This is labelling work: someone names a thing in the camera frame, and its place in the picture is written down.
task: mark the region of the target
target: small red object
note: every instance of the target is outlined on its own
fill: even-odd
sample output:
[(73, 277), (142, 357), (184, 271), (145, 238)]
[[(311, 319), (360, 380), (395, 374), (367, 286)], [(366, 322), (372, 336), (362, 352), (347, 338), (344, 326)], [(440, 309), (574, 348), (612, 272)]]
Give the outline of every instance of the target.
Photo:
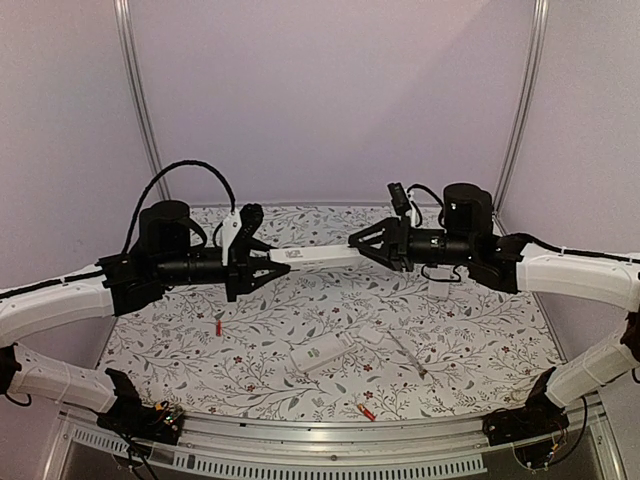
[(372, 422), (375, 422), (376, 416), (373, 413), (371, 413), (369, 410), (367, 410), (367, 407), (365, 407), (364, 405), (359, 403), (358, 404), (358, 410), (360, 410), (362, 412), (362, 414), (365, 417), (367, 417), (369, 420), (371, 420)]

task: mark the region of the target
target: table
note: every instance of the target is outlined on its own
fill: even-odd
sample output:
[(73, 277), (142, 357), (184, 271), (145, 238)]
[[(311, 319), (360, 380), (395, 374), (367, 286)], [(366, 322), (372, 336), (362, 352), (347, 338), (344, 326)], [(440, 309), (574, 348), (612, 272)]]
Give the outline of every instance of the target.
[[(194, 209), (211, 236), (224, 208)], [(423, 209), (437, 228), (438, 210)], [(257, 237), (280, 246), (346, 243), (350, 233), (392, 216), (381, 206), (265, 208)], [(292, 272), (227, 303), (222, 285), (175, 288), (118, 319), (103, 367), (128, 373), (143, 397), (191, 413), (287, 421), (380, 421), (485, 412), (520, 404), (531, 383), (560, 362), (529, 294), (463, 282), (446, 300), (426, 295), (418, 272), (364, 259), (353, 268)], [(222, 321), (223, 337), (216, 337)], [(289, 351), (330, 332), (363, 325), (391, 330), (428, 370), (424, 381), (387, 335), (305, 375)]]

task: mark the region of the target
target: wire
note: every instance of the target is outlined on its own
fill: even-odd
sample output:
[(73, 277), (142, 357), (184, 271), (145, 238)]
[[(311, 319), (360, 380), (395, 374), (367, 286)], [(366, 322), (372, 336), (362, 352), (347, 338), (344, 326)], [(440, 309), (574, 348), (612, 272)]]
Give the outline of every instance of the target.
[(127, 449), (127, 456), (129, 457), (129, 471), (138, 480), (145, 480), (144, 477), (138, 473), (138, 471), (136, 470), (136, 467), (133, 465), (133, 455), (131, 454), (131, 448)]
[(222, 175), (218, 171), (217, 168), (201, 160), (180, 160), (178, 162), (172, 163), (171, 165), (160, 170), (142, 191), (142, 195), (138, 199), (136, 208), (133, 211), (133, 216), (131, 217), (131, 223), (129, 224), (129, 230), (127, 231), (127, 238), (124, 242), (124, 246), (122, 247), (122, 252), (121, 252), (122, 255), (126, 254), (129, 251), (129, 247), (131, 246), (131, 239), (133, 238), (133, 230), (136, 226), (136, 221), (138, 220), (138, 216), (140, 215), (142, 204), (147, 198), (147, 195), (149, 195), (149, 192), (151, 192), (151, 189), (153, 188), (153, 186), (171, 170), (175, 170), (176, 168), (183, 167), (183, 166), (201, 167), (213, 173), (218, 178), (218, 180), (220, 180), (220, 183), (222, 183), (222, 186), (227, 191), (227, 195), (229, 196), (229, 203), (231, 204), (231, 211), (236, 209), (236, 197), (233, 194), (231, 185), (229, 185), (229, 182), (227, 182), (227, 179), (224, 177), (224, 175)]
[(211, 240), (213, 241), (214, 247), (218, 246), (218, 242), (216, 241), (216, 235), (218, 235), (218, 232), (220, 231), (221, 228), (222, 228), (222, 222), (220, 222), (216, 227), (216, 229), (213, 231), (213, 237), (211, 237)]
[(426, 278), (430, 282), (436, 282), (436, 283), (462, 283), (462, 276), (458, 272), (458, 268), (460, 268), (461, 266), (462, 265), (456, 265), (455, 267), (453, 267), (453, 271), (451, 272), (457, 278), (431, 278), (424, 271), (424, 269), (427, 268), (427, 265), (423, 265), (422, 266), (422, 268), (420, 269), (420, 275), (422, 275), (424, 278)]
[[(410, 192), (411, 190), (422, 190), (423, 192), (428, 193), (431, 196), (431, 198), (433, 198), (438, 203), (438, 205), (440, 205), (440, 213), (438, 214), (438, 225), (440, 225), (442, 228), (444, 228), (444, 202), (436, 194), (436, 192), (431, 190), (426, 185), (422, 185), (421, 183), (414, 183), (409, 188), (407, 188), (407, 192)], [(422, 212), (420, 212), (420, 210), (418, 210), (418, 213), (420, 213), (420, 225), (421, 225), (422, 224)]]
[(7, 397), (7, 400), (9, 400), (11, 403), (13, 403), (14, 405), (18, 405), (19, 407), (24, 407), (24, 408), (30, 407), (31, 403), (33, 403), (32, 399), (31, 399), (31, 395), (29, 395), (28, 393), (27, 393), (27, 401), (26, 402), (19, 402), (15, 398), (11, 398), (8, 393), (5, 393), (4, 396)]
[(68, 277), (63, 277), (63, 278), (53, 278), (51, 280), (44, 280), (43, 282), (34, 283), (33, 285), (27, 285), (26, 287), (18, 287), (18, 288), (14, 288), (13, 290), (7, 290), (6, 292), (0, 293), (0, 300), (6, 300), (7, 298), (15, 297), (16, 295), (31, 293), (37, 290), (42, 290), (43, 288), (62, 285), (64, 283), (77, 282), (79, 280), (85, 280), (87, 278), (99, 277), (100, 275), (104, 275), (104, 272), (102, 271), (102, 269), (94, 270), (89, 273), (82, 273), (79, 275), (70, 275)]
[(428, 193), (429, 195), (431, 195), (431, 198), (433, 198), (436, 202), (438, 202), (438, 205), (440, 205), (440, 208), (444, 208), (444, 203), (442, 202), (442, 199), (436, 194), (436, 192), (431, 190), (429, 187), (422, 185), (421, 183), (414, 183), (409, 188), (407, 188), (407, 192), (410, 192), (411, 190), (422, 190), (423, 192)]
[(578, 448), (578, 445), (580, 445), (580, 440), (582, 440), (582, 437), (584, 437), (584, 432), (587, 430), (587, 418), (589, 417), (589, 407), (587, 406), (587, 399), (584, 398), (584, 395), (580, 398), (582, 399), (582, 405), (584, 406), (584, 418), (582, 419), (582, 428), (580, 429), (580, 434), (578, 435), (578, 438), (576, 439), (575, 443), (571, 446), (569, 451), (565, 454), (565, 456), (556, 460), (555, 462), (552, 461), (551, 463), (549, 463), (550, 467), (554, 465), (558, 465), (559, 463), (562, 463), (567, 458), (569, 458), (569, 456), (576, 451), (576, 449)]
[(618, 262), (627, 262), (627, 263), (630, 262), (630, 263), (640, 264), (640, 260), (638, 259), (621, 257), (619, 255), (611, 255), (610, 253), (594, 252), (590, 250), (573, 250), (569, 248), (562, 249), (560, 247), (556, 247), (555, 245), (551, 245), (550, 243), (544, 242), (539, 238), (536, 238), (533, 235), (530, 235), (528, 233), (516, 233), (514, 234), (514, 236), (533, 242), (542, 248), (546, 248), (547, 250), (551, 250), (552, 252), (556, 252), (556, 253), (563, 253), (565, 255), (575, 255), (577, 257), (605, 258), (607, 260), (616, 260)]
[(144, 453), (142, 453), (140, 451), (140, 449), (138, 448), (138, 444), (128, 435), (124, 435), (123, 433), (119, 432), (114, 426), (113, 424), (106, 419), (106, 417), (98, 412), (96, 412), (95, 410), (91, 410), (98, 418), (100, 418), (102, 421), (104, 421), (109, 428), (111, 429), (111, 431), (115, 432), (122, 440), (124, 440), (124, 442), (129, 446), (129, 451), (128, 451), (128, 455), (129, 455), (129, 466), (132, 467), (131, 468), (131, 473), (133, 473), (136, 478), (140, 479), (140, 480), (144, 480), (144, 478), (142, 476), (140, 476), (140, 474), (138, 472), (135, 471), (135, 469), (133, 468), (133, 457), (131, 455), (131, 450), (133, 450), (136, 455), (138, 455), (138, 457), (140, 458), (140, 460), (142, 461), (142, 463), (144, 464), (145, 468), (147, 469), (147, 471), (149, 472), (149, 475), (151, 475), (151, 478), (153, 478), (153, 480), (160, 480), (158, 478), (158, 476), (156, 475), (156, 473), (153, 471), (153, 468), (151, 468), (151, 465), (149, 464), (149, 462), (147, 461)]

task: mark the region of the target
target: white wall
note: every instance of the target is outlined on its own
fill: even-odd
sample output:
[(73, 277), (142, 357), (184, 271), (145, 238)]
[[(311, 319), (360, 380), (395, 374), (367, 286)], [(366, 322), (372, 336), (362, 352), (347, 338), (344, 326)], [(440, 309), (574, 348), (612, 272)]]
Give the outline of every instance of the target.
[[(383, 201), (390, 181), (493, 189), (533, 0), (138, 0), (164, 163), (209, 160), (240, 201)], [(224, 202), (215, 180), (174, 196)]]
[[(557, 245), (640, 251), (640, 9), (634, 1), (550, 2), (542, 66), (503, 219)], [(625, 313), (545, 295), (570, 358)], [(602, 396), (629, 478), (640, 478), (640, 390)]]
[[(113, 2), (0, 1), (0, 288), (119, 251), (149, 178)], [(28, 338), (94, 365), (111, 320)], [(0, 398), (0, 478), (33, 480), (57, 408)]]

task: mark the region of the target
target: metal bar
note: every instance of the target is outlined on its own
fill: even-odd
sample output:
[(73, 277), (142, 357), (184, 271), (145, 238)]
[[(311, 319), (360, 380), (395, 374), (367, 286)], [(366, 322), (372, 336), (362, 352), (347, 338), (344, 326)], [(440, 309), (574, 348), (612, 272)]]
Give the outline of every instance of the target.
[(513, 176), (516, 165), (524, 130), (527, 123), (527, 116), (533, 100), (533, 92), (535, 89), (538, 71), (540, 69), (540, 59), (542, 57), (542, 48), (544, 45), (544, 34), (547, 28), (548, 0), (536, 0), (533, 15), (533, 25), (531, 28), (531, 40), (529, 42), (529, 53), (527, 56), (527, 64), (525, 67), (524, 80), (522, 82), (522, 91), (520, 93), (520, 101), (516, 118), (511, 129), (507, 153), (505, 156), (496, 194), (494, 195), (494, 208), (499, 214), (504, 206), (505, 198), (509, 190), (509, 184)]
[[(158, 151), (158, 145), (151, 124), (151, 116), (147, 108), (147, 101), (142, 86), (142, 77), (140, 76), (140, 66), (135, 48), (133, 37), (133, 26), (131, 23), (131, 13), (129, 10), (128, 0), (114, 0), (116, 11), (116, 24), (118, 26), (118, 35), (120, 36), (120, 45), (122, 47), (122, 56), (124, 66), (129, 80), (129, 89), (131, 90), (131, 98), (133, 106), (138, 118), (138, 126), (140, 127), (140, 135), (144, 144), (149, 167), (152, 175), (156, 175), (162, 169), (162, 162)], [(165, 178), (160, 179), (156, 184), (158, 194), (162, 200), (169, 200), (171, 194), (169, 185)]]

